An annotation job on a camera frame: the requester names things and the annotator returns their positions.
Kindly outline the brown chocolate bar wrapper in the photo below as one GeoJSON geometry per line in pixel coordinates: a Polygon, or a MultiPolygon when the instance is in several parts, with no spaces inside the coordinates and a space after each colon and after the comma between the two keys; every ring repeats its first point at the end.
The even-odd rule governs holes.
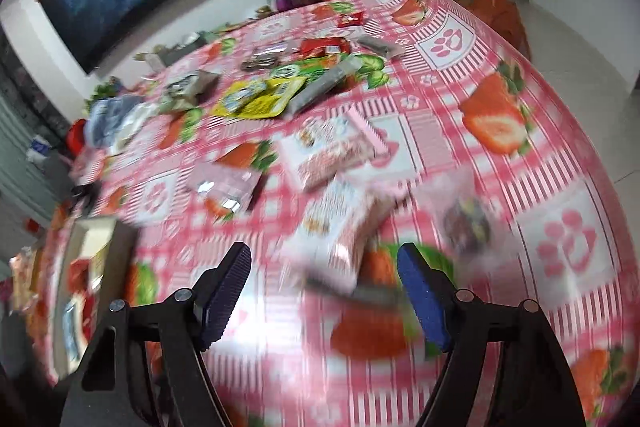
{"type": "Polygon", "coordinates": [[[310,291],[318,291],[322,295],[332,296],[369,307],[385,309],[401,309],[408,305],[406,292],[396,286],[385,286],[370,283],[359,283],[350,293],[339,291],[326,283],[307,277],[303,286],[310,291]]]}

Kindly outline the yellow green snack bag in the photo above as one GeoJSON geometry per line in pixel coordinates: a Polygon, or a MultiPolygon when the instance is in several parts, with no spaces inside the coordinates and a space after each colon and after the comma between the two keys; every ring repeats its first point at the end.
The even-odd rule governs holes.
{"type": "Polygon", "coordinates": [[[249,120],[276,118],[306,83],[305,77],[238,80],[224,91],[210,115],[249,120]]]}

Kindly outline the pink strawberry tablecloth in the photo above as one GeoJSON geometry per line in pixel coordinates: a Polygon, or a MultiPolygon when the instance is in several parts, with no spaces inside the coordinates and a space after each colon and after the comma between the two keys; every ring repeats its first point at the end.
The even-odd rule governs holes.
{"type": "Polygon", "coordinates": [[[535,297],[578,376],[590,426],[638,381],[639,265],[620,201],[577,120],[534,66],[452,0],[341,0],[235,31],[140,82],[155,101],[194,69],[245,79],[261,44],[351,39],[338,18],[397,44],[353,46],[344,87],[295,118],[234,119],[214,102],[156,116],[122,155],[85,157],[99,213],[140,230],[128,293],[166,297],[234,242],[254,265],[221,344],[215,383],[261,426],[405,426],[440,362],[409,315],[285,287],[281,244],[363,233],[370,277],[395,280],[399,246],[492,303],[535,297]]]}

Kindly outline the small green plant left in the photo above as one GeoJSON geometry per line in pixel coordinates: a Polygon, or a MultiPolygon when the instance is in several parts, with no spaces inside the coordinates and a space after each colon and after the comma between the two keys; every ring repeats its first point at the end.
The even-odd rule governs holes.
{"type": "Polygon", "coordinates": [[[96,102],[105,100],[106,98],[115,98],[122,91],[122,83],[117,77],[112,76],[109,80],[98,84],[89,98],[85,99],[85,111],[91,113],[92,106],[96,102]]]}

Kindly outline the crumpled silver snack bag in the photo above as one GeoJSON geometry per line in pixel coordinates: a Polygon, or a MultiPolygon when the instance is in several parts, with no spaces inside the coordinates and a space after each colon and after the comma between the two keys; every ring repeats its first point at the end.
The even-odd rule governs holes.
{"type": "Polygon", "coordinates": [[[197,108],[210,99],[220,78],[216,72],[197,69],[172,80],[164,87],[158,111],[173,114],[197,108]]]}

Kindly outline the crispy cranberry snack packet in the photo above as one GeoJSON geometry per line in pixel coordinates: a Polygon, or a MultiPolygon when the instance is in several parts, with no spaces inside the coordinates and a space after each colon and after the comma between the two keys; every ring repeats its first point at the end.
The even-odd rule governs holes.
{"type": "Polygon", "coordinates": [[[334,176],[323,193],[308,202],[279,255],[292,272],[350,293],[369,239],[407,195],[408,188],[396,183],[334,176]]]}

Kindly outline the black phone stand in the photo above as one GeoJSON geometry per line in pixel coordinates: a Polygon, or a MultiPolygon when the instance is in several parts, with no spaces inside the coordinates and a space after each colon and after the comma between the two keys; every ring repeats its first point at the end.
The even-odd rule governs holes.
{"type": "Polygon", "coordinates": [[[70,212],[79,208],[81,217],[88,217],[96,207],[100,193],[100,181],[75,185],[70,192],[70,212]]]}

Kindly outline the blue cloth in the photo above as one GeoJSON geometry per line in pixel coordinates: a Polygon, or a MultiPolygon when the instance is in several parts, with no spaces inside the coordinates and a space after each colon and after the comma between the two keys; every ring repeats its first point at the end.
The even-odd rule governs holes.
{"type": "Polygon", "coordinates": [[[90,148],[112,146],[124,119],[142,103],[142,96],[134,94],[95,101],[84,128],[85,144],[90,148]]]}

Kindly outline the white shallow box tray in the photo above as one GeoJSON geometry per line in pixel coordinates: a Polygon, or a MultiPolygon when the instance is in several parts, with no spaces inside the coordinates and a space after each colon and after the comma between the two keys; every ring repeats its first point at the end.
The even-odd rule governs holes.
{"type": "Polygon", "coordinates": [[[70,229],[53,275],[52,374],[76,371],[96,324],[110,303],[124,297],[138,229],[114,216],[81,218],[70,229]]]}

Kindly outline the dark snack packet far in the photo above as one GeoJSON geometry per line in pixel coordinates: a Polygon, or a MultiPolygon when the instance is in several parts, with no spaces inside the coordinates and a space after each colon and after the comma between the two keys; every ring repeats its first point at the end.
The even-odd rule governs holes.
{"type": "Polygon", "coordinates": [[[255,72],[258,69],[276,67],[280,62],[280,58],[288,54],[289,47],[288,42],[281,41],[255,48],[253,53],[245,57],[241,62],[240,69],[243,72],[255,72]]]}

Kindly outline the pink flat snack packet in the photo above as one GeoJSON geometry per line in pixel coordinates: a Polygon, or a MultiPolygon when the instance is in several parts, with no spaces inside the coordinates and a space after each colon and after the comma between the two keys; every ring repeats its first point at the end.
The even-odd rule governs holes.
{"type": "Polygon", "coordinates": [[[238,213],[250,207],[261,179],[259,170],[214,162],[195,165],[186,180],[186,188],[222,210],[238,213]]]}

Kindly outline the red plastic stool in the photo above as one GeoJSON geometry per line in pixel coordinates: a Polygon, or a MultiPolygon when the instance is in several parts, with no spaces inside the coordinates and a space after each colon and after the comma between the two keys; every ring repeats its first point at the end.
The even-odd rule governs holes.
{"type": "Polygon", "coordinates": [[[66,146],[70,153],[77,157],[85,148],[85,125],[87,121],[84,118],[76,120],[66,134],[66,146]]]}

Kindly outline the white cloth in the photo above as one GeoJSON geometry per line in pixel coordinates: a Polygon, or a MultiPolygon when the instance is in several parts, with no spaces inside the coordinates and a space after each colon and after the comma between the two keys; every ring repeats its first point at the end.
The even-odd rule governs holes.
{"type": "Polygon", "coordinates": [[[131,109],[118,128],[108,153],[111,156],[121,154],[145,123],[158,113],[160,113],[160,104],[157,102],[144,102],[131,109]]]}

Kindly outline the grey silver snack stick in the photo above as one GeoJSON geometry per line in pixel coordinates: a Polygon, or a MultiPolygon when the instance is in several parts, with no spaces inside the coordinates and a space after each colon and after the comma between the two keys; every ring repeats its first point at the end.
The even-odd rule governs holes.
{"type": "Polygon", "coordinates": [[[308,84],[302,91],[298,92],[285,109],[286,117],[295,117],[302,113],[307,107],[314,105],[319,98],[325,96],[332,89],[342,83],[347,77],[355,75],[362,67],[362,61],[355,55],[349,55],[345,60],[337,63],[332,68],[324,72],[318,79],[308,84]]]}

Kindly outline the small red candy packet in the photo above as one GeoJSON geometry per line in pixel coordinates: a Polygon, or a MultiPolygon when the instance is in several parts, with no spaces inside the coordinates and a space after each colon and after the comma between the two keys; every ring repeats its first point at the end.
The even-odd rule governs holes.
{"type": "Polygon", "coordinates": [[[367,23],[367,14],[363,11],[352,13],[341,13],[337,20],[338,28],[363,26],[367,23]]]}

